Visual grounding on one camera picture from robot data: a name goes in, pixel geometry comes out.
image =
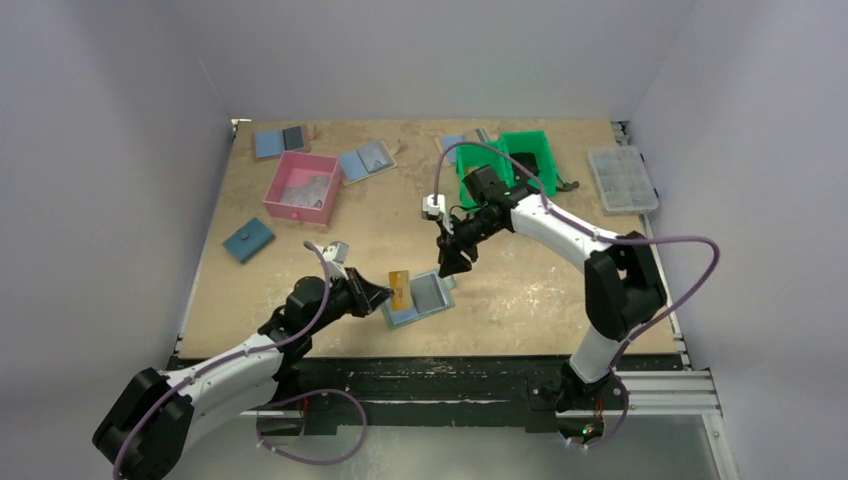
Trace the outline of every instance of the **gray wall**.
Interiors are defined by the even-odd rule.
[[[694,0],[175,0],[232,117],[626,119]]]
[[[173,347],[230,128],[175,21],[0,6],[3,478],[108,478],[91,434]]]
[[[633,118],[658,233],[723,247],[680,319],[744,478],[848,470],[846,21],[837,0],[701,2]],[[702,250],[661,249],[675,294]]]

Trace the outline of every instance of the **green plastic crate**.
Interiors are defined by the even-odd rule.
[[[539,167],[539,180],[545,189],[545,193],[552,197],[556,194],[557,169],[551,147],[548,145],[548,137],[541,130],[531,132],[504,132],[501,133],[500,141],[506,146],[509,155],[513,153],[532,153],[536,156],[536,165]],[[515,175],[518,169],[513,167],[513,175],[510,176],[507,185],[515,185]],[[538,187],[536,182],[530,184]]]
[[[506,148],[502,141],[486,142],[486,145],[506,153]],[[471,173],[471,171],[486,165],[491,165],[498,177],[506,182],[507,185],[512,186],[512,164],[510,164],[509,160],[485,148],[474,145],[462,145],[456,148],[456,172],[459,174],[459,202],[463,207],[471,208],[477,205],[477,203],[468,196],[468,190],[462,183],[462,179]]]

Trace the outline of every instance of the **cable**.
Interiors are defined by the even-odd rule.
[[[315,255],[318,256],[318,260],[321,262],[321,268],[324,270],[324,296],[321,298],[321,305],[318,307],[318,311],[315,312],[315,316],[312,317],[312,320],[310,320],[309,323],[307,323],[301,331],[277,343],[263,345],[261,347],[253,347],[247,351],[248,355],[264,352],[266,350],[276,349],[282,347],[283,345],[288,345],[289,343],[294,342],[300,337],[306,335],[309,330],[312,329],[312,327],[316,323],[318,323],[318,319],[321,318],[321,315],[324,313],[324,309],[327,307],[327,301],[330,298],[330,268],[327,266],[326,260],[324,260],[324,255],[321,253],[320,250],[318,250],[315,245],[312,244],[312,242],[303,242],[303,246],[306,247],[308,250],[311,250]],[[121,465],[124,463],[124,459],[127,456],[127,451],[129,450],[130,445],[133,443],[133,441],[138,436],[139,432],[141,432],[141,430],[144,428],[144,426],[147,425],[147,422],[150,421],[150,418],[153,417],[153,415],[159,411],[159,409],[162,407],[162,405],[165,404],[165,402],[167,402],[171,397],[176,395],[177,392],[185,388],[189,383],[192,383],[201,376],[209,373],[210,371],[218,368],[221,365],[231,362],[232,360],[235,360],[237,358],[243,358],[244,356],[245,352],[239,350],[229,355],[225,355],[221,358],[218,358],[213,362],[209,363],[208,365],[199,368],[195,372],[194,377],[184,378],[176,385],[171,387],[170,390],[165,392],[164,395],[159,397],[159,399],[153,403],[153,406],[151,406],[150,409],[148,409],[147,412],[144,413],[138,423],[135,424],[135,427],[130,430],[130,433],[129,435],[127,435],[126,440],[124,440],[124,443],[121,444],[121,448],[120,450],[118,450],[118,455],[115,457],[115,463],[112,466],[113,480],[121,480],[123,478],[121,477]]]
[[[480,147],[480,148],[484,148],[486,150],[489,150],[489,151],[509,160],[510,162],[512,162],[512,165],[514,167],[517,167],[519,170],[521,170],[521,172],[524,175],[526,175],[527,178],[529,178],[531,180],[535,180],[536,185],[542,185],[542,182],[540,182],[539,179],[535,175],[530,173],[530,171],[527,168],[525,168],[524,165],[521,165],[521,163],[519,163],[515,159],[511,158],[509,155],[506,155],[503,152],[501,152],[501,151],[499,151],[495,148],[492,148],[488,145],[482,144],[482,143],[459,142],[459,143],[455,143],[455,144],[449,146],[448,148],[446,148],[442,152],[442,155],[439,157],[439,161],[436,165],[436,180],[435,180],[435,183],[433,185],[433,202],[436,202],[436,199],[438,198],[438,194],[439,194],[439,174],[441,173],[441,170],[442,170],[442,163],[445,160],[445,155],[447,155],[447,153],[449,151],[451,151],[452,149],[460,147],[462,145],[474,145],[476,147]],[[621,416],[619,417],[618,421],[612,427],[612,429],[608,433],[605,433],[604,436],[601,437],[600,441],[594,442],[591,445],[588,445],[588,444],[584,445],[584,448],[592,448],[592,447],[596,447],[596,446],[602,444],[605,441],[604,439],[608,439],[608,438],[612,437],[613,435],[615,435],[615,433],[618,432],[618,430],[621,428],[621,424],[624,423],[624,419],[627,417],[627,410],[629,409],[629,398],[630,398],[629,392],[624,387],[624,382],[622,382],[621,379],[613,371],[615,366],[618,364],[619,360],[621,360],[622,355],[624,355],[624,351],[627,350],[627,347],[629,347],[630,344],[633,343],[633,341],[639,335],[642,335],[643,333],[645,333],[646,330],[648,330],[649,328],[656,325],[659,321],[661,321],[662,319],[664,319],[664,318],[668,317],[669,315],[671,315],[672,313],[674,313],[678,308],[680,308],[681,305],[686,303],[686,301],[689,300],[689,298],[691,298],[692,295],[694,295],[695,292],[697,292],[701,288],[701,286],[704,285],[704,282],[706,282],[707,279],[710,277],[710,275],[712,275],[713,271],[715,270],[716,266],[718,265],[719,258],[721,257],[721,250],[719,249],[718,244],[714,240],[707,238],[707,237],[698,236],[698,235],[682,235],[682,236],[670,236],[670,237],[660,237],[660,238],[613,238],[613,237],[605,237],[603,235],[597,235],[594,231],[592,231],[588,227],[585,227],[585,226],[575,222],[574,220],[562,215],[561,213],[559,213],[556,210],[549,209],[548,204],[552,203],[552,202],[550,201],[548,196],[545,194],[545,190],[543,188],[539,189],[539,195],[542,197],[542,205],[544,206],[545,210],[548,213],[550,213],[554,218],[564,222],[566,225],[568,225],[568,226],[570,226],[570,227],[572,227],[572,228],[574,228],[574,229],[576,229],[576,230],[578,230],[578,231],[580,231],[580,232],[582,232],[586,235],[589,235],[590,237],[596,238],[597,240],[601,240],[603,242],[606,242],[606,243],[609,243],[609,244],[612,244],[612,245],[641,247],[641,246],[650,246],[650,245],[663,245],[663,244],[670,244],[670,243],[704,243],[704,244],[708,245],[713,251],[713,258],[710,261],[709,265],[707,265],[707,268],[704,270],[704,273],[701,275],[700,278],[698,278],[698,280],[692,285],[692,287],[690,287],[689,290],[686,291],[686,293],[681,295],[680,298],[678,298],[676,302],[673,302],[671,305],[668,306],[668,308],[663,310],[659,315],[654,317],[652,320],[646,322],[645,324],[643,324],[640,327],[635,328],[632,332],[630,332],[630,335],[628,335],[628,337],[626,339],[624,339],[624,341],[622,341],[621,347],[618,349],[618,351],[616,352],[615,356],[613,357],[612,361],[609,364],[609,368],[610,368],[610,375],[612,376],[613,380],[619,384],[619,388],[621,389],[622,399],[624,401],[624,407],[625,408],[622,411]]]
[[[267,449],[271,453],[276,453],[277,455],[280,455],[282,457],[286,457],[286,458],[288,458],[290,460],[294,460],[296,462],[305,463],[307,465],[317,465],[317,466],[335,465],[337,463],[344,462],[345,460],[349,459],[354,454],[356,454],[356,452],[358,452],[359,449],[362,448],[362,444],[365,442],[365,432],[366,432],[365,427],[366,427],[366,423],[367,423],[367,418],[365,416],[365,409],[362,407],[362,404],[359,403],[359,401],[357,401],[355,398],[353,398],[353,395],[351,395],[351,394],[349,394],[345,391],[342,391],[342,390],[337,390],[335,388],[322,388],[322,389],[319,389],[319,390],[313,390],[311,392],[302,393],[302,394],[300,394],[296,397],[292,397],[292,398],[289,398],[289,399],[286,399],[286,400],[282,400],[280,402],[269,403],[268,405],[265,405],[265,407],[266,408],[281,407],[281,406],[286,405],[288,403],[296,402],[296,401],[298,401],[302,398],[307,398],[307,397],[311,397],[313,395],[318,395],[318,394],[323,394],[323,393],[332,393],[334,395],[341,395],[342,397],[345,397],[346,399],[350,400],[350,402],[353,403],[353,405],[359,411],[360,418],[362,418],[362,433],[359,434],[359,439],[356,441],[356,444],[353,446],[353,448],[348,450],[347,453],[345,453],[344,455],[341,455],[339,457],[336,457],[336,458],[331,458],[329,460],[316,460],[316,459],[313,459],[313,458],[299,457],[297,455],[294,455],[294,454],[291,454],[291,453],[288,453],[288,452],[284,452],[284,451],[278,449],[277,447],[271,445],[270,443],[268,443],[268,441],[265,440],[264,437],[262,437],[262,432],[259,431],[258,426],[256,427],[256,438],[259,439],[259,443],[256,446],[257,447],[260,447],[260,446],[265,447],[265,449]]]

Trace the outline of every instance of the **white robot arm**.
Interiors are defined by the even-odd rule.
[[[148,368],[133,377],[92,439],[113,464],[144,413],[174,386],[185,381],[188,385],[159,408],[129,445],[120,467],[123,478],[159,480],[185,450],[225,421],[284,392],[286,398],[296,384],[291,367],[312,348],[312,335],[344,315],[364,317],[391,297],[391,289],[369,283],[355,268],[343,266],[346,244],[333,242],[320,250],[330,272],[329,297],[307,334],[275,347],[306,328],[318,312],[325,287],[318,277],[298,280],[285,305],[231,350],[183,370]],[[222,362],[239,352],[244,356]],[[197,378],[198,371],[212,364],[220,366]]]
[[[600,229],[562,210],[542,203],[538,190],[522,183],[508,188],[491,167],[467,175],[463,183],[479,205],[460,219],[445,214],[445,198],[425,197],[422,216],[438,223],[441,235],[439,274],[454,275],[471,270],[477,261],[477,244],[501,230],[526,235],[547,246],[585,277],[586,313],[591,327],[577,352],[561,372],[557,410],[573,408],[591,400],[609,377],[610,366],[630,333],[650,321],[665,305],[653,253],[647,246],[612,245],[600,238],[616,238],[615,232]],[[551,214],[586,227],[587,235]],[[639,238],[631,232],[623,238]]]

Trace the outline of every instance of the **wooden table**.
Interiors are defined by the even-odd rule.
[[[437,268],[438,228],[421,219],[421,199],[433,189],[438,150],[434,138],[485,126],[499,132],[545,130],[557,166],[576,191],[555,202],[602,228],[641,230],[636,216],[604,216],[587,162],[587,151],[614,145],[607,120],[368,120],[310,123],[318,129],[312,153],[338,155],[371,140],[404,145],[398,167],[342,187],[328,227],[271,218],[262,198],[277,160],[253,159],[253,133],[299,122],[239,125],[206,248],[195,279],[180,351],[182,358],[209,357],[238,344],[284,303],[294,282],[321,275],[304,240],[350,245],[346,265],[375,283],[388,283],[391,270],[415,275]],[[445,162],[440,192],[458,202],[459,179]],[[221,243],[252,217],[277,236],[246,264]],[[313,339],[311,356],[449,356],[573,353],[588,326],[583,276],[539,243],[502,232],[482,243],[474,269],[457,275],[456,306],[391,330],[382,312],[343,318]],[[670,324],[661,322],[629,352],[669,353]]]

